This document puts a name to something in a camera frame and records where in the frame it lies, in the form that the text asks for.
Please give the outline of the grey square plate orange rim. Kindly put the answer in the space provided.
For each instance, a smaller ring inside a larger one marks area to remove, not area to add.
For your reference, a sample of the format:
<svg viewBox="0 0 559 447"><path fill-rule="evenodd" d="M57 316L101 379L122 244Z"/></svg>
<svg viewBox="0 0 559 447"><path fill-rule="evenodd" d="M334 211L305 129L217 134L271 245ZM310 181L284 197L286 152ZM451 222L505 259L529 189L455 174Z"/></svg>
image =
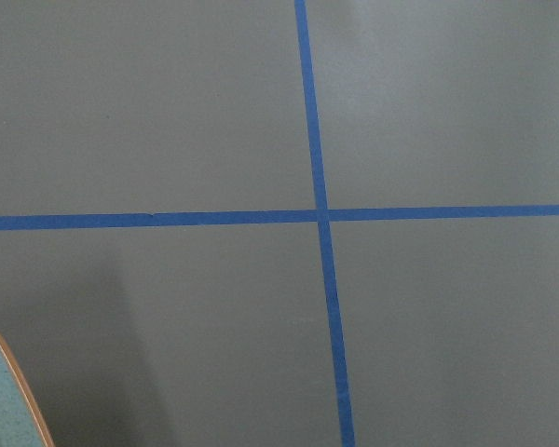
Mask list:
<svg viewBox="0 0 559 447"><path fill-rule="evenodd" d="M53 444L20 365L0 335L0 446Z"/></svg>

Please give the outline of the brown paper table cover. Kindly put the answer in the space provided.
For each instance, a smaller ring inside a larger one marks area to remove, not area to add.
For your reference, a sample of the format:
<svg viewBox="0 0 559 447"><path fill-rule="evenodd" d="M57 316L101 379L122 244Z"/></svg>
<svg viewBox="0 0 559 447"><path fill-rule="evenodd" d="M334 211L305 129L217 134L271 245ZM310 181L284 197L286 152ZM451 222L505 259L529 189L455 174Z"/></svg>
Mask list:
<svg viewBox="0 0 559 447"><path fill-rule="evenodd" d="M0 1L0 332L59 446L559 446L559 1Z"/></svg>

